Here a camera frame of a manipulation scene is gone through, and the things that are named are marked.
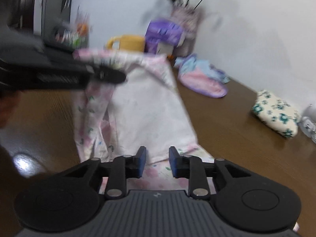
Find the person's left hand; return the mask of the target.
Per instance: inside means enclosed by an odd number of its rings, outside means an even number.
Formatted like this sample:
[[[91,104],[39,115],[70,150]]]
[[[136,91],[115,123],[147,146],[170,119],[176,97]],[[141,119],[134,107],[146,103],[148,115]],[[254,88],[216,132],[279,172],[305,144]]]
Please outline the person's left hand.
[[[4,128],[21,100],[21,91],[5,91],[1,94],[0,127]]]

